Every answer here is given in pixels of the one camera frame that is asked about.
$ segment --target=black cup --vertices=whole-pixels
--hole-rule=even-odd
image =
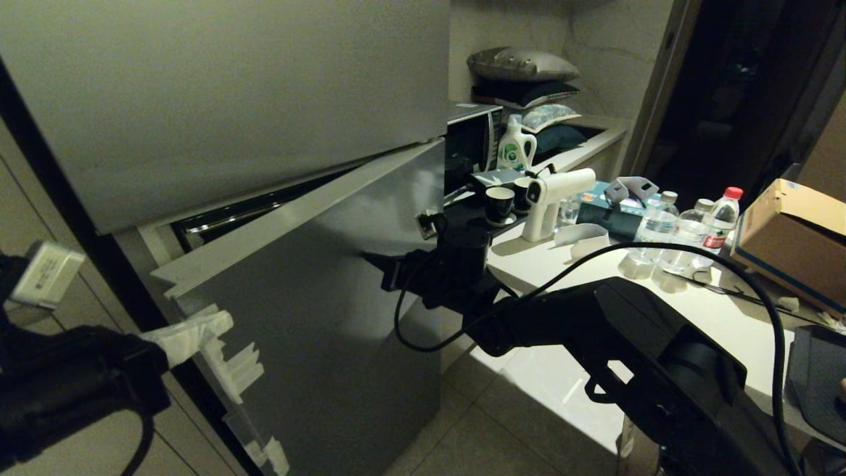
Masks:
[[[529,185],[532,179],[523,177],[514,181],[514,212],[518,215],[525,215],[531,208],[531,203],[526,200],[526,192],[529,191]]]
[[[505,226],[514,204],[514,191],[505,187],[485,190],[485,219],[493,226]]]

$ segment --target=freezer drawer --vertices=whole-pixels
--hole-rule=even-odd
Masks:
[[[0,56],[101,233],[446,132],[449,2],[0,3]]]
[[[443,154],[439,139],[374,159],[153,272],[186,315],[231,312],[227,358],[255,342],[265,373],[233,431],[279,440],[292,476],[378,475],[437,410],[438,356],[393,337],[397,296],[360,253],[434,246],[415,215],[440,209]]]

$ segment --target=white plastic bottle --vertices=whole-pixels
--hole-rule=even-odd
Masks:
[[[678,194],[674,191],[664,191],[661,201],[647,203],[646,213],[640,220],[635,241],[645,243],[667,243],[675,230],[678,219],[678,209],[674,205]],[[660,248],[630,248],[629,258],[638,264],[651,264],[657,261],[661,254]]]
[[[722,244],[726,240],[726,236],[734,226],[738,223],[740,216],[740,204],[738,200],[743,196],[743,189],[738,187],[729,187],[722,194],[722,198],[717,200],[714,208],[708,215],[706,224],[711,228],[708,231],[708,236],[705,238],[703,247],[714,254],[720,252]]]
[[[537,139],[532,134],[523,133],[522,122],[523,116],[520,114],[508,116],[508,128],[499,139],[497,169],[525,170],[531,167],[531,161],[535,158],[537,150]],[[531,144],[528,154],[525,149],[526,143]]]
[[[714,202],[700,198],[696,206],[678,216],[676,230],[670,243],[701,248],[711,228],[705,223],[714,208]],[[668,273],[678,274],[687,269],[696,255],[679,250],[663,250],[658,258],[658,266]]]

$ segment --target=white spray gun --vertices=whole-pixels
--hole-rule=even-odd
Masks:
[[[552,236],[561,201],[573,194],[589,190],[595,181],[596,174],[593,169],[575,170],[532,180],[526,192],[531,210],[523,228],[523,238],[534,242]]]

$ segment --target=wall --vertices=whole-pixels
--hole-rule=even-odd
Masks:
[[[634,123],[673,0],[453,0],[449,97],[470,99],[465,63],[492,47],[533,47],[579,68],[582,92],[566,103],[582,114]]]
[[[846,93],[840,97],[797,181],[846,202]]]
[[[22,255],[36,240],[53,240],[81,250],[0,123],[0,251]],[[91,262],[83,265],[55,313],[27,328],[53,334],[80,324],[138,331]],[[176,380],[170,374],[163,378],[172,405],[155,416],[152,447],[137,474],[246,474]],[[138,445],[140,428],[134,414],[114,413],[3,475],[120,474]]]

